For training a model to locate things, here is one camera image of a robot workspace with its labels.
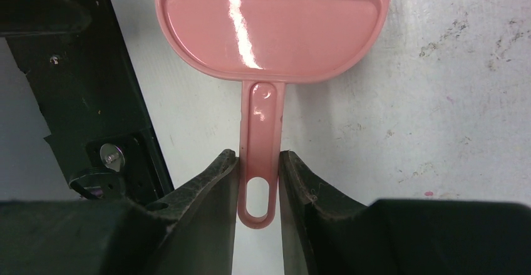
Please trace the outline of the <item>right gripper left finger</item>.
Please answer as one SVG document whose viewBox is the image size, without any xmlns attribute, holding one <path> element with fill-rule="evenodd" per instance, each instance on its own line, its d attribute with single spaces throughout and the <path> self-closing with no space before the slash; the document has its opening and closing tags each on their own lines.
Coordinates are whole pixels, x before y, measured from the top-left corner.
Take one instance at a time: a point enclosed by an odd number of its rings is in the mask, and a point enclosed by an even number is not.
<svg viewBox="0 0 531 275">
<path fill-rule="evenodd" d="M 224 150 L 163 198 L 1 203 L 2 274 L 230 274 L 239 161 Z"/>
</svg>

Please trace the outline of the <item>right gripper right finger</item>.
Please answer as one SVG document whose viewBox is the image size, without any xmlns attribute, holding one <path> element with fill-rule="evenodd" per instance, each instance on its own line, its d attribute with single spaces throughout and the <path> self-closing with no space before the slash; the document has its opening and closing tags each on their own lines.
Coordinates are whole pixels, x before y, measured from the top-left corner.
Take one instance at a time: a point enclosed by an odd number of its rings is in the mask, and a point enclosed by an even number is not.
<svg viewBox="0 0 531 275">
<path fill-rule="evenodd" d="M 279 159 L 286 274 L 529 274 L 530 208 L 379 199 L 363 205 L 292 151 Z"/>
</svg>

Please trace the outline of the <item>pink hand brush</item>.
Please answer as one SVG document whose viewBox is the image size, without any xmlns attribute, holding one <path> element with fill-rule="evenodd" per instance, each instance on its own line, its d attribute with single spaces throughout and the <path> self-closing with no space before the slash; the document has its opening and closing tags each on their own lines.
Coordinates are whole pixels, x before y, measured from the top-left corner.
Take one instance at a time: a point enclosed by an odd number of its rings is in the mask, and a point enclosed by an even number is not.
<svg viewBox="0 0 531 275">
<path fill-rule="evenodd" d="M 375 44 L 391 0 L 155 0 L 158 23 L 188 65 L 242 84 L 237 213 L 252 229 L 276 210 L 288 84 L 319 83 Z"/>
</svg>

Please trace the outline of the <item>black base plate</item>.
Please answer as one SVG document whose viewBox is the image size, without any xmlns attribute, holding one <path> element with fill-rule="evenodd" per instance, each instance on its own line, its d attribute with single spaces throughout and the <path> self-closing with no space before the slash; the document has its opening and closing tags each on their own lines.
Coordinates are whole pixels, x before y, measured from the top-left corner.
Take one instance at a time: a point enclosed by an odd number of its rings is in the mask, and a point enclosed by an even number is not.
<svg viewBox="0 0 531 275">
<path fill-rule="evenodd" d="M 173 190 L 111 0 L 1 0 L 1 36 L 69 188 L 140 205 Z"/>
</svg>

